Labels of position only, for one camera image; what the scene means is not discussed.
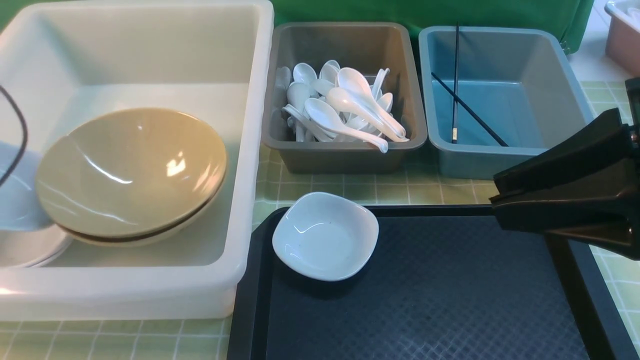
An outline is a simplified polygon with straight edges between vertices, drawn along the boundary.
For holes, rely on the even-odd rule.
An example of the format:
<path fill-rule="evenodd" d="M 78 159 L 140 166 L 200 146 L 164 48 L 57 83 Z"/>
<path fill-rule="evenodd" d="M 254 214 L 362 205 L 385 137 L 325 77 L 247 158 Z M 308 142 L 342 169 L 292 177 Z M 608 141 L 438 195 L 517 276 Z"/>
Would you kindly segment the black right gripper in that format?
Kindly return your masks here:
<path fill-rule="evenodd" d="M 625 89 L 631 139 L 639 145 L 640 78 L 627 79 Z M 631 157 L 631 139 L 620 110 L 611 108 L 553 148 L 496 173 L 499 194 L 490 203 L 498 223 L 505 230 L 576 240 L 637 261 L 639 177 L 630 170 L 603 170 Z"/>

